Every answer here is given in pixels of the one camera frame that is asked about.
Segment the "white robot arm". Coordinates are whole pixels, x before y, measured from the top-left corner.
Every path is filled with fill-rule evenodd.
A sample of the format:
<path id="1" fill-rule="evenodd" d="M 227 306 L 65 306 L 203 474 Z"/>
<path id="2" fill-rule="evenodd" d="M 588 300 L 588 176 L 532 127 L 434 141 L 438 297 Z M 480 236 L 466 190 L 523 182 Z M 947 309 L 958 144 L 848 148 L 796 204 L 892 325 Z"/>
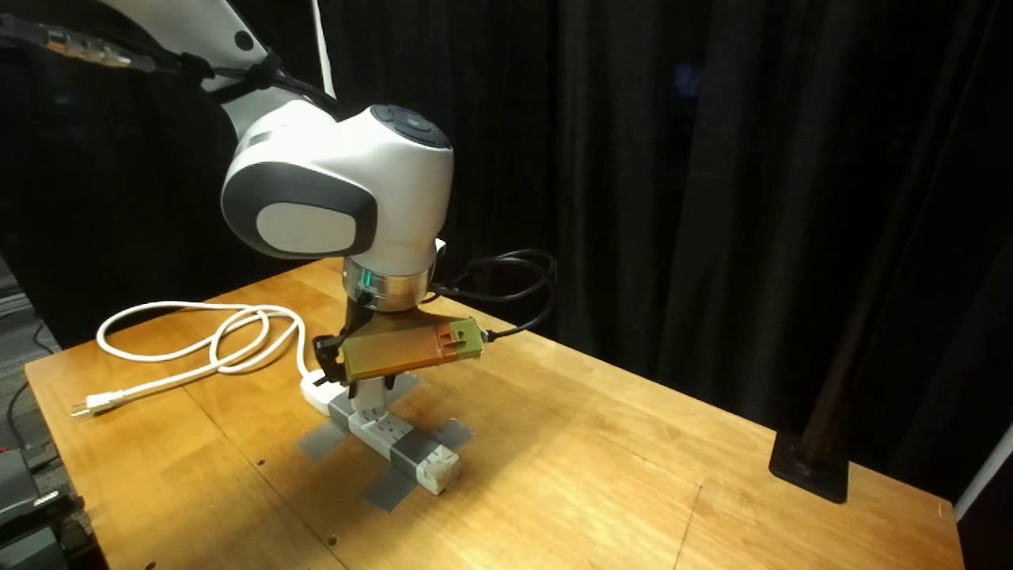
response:
<path id="1" fill-rule="evenodd" d="M 224 226 L 274 261 L 342 256 L 359 320 L 421 306 L 453 190 L 453 144 L 437 125 L 295 81 L 231 0 L 97 5 L 145 45 L 11 13 L 0 31 L 79 64 L 192 76 L 237 136 L 218 195 Z"/>

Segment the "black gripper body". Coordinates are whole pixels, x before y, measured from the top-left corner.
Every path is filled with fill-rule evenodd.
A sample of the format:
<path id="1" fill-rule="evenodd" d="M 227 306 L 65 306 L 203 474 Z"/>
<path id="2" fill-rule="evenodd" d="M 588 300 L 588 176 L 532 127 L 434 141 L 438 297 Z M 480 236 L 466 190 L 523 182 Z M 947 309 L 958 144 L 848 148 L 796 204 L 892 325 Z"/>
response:
<path id="1" fill-rule="evenodd" d="M 352 386 L 366 376 L 389 376 L 412 365 L 409 335 L 421 328 L 421 315 L 380 315 L 371 294 L 345 300 L 345 325 L 336 335 L 313 338 L 313 357 L 322 383 Z"/>

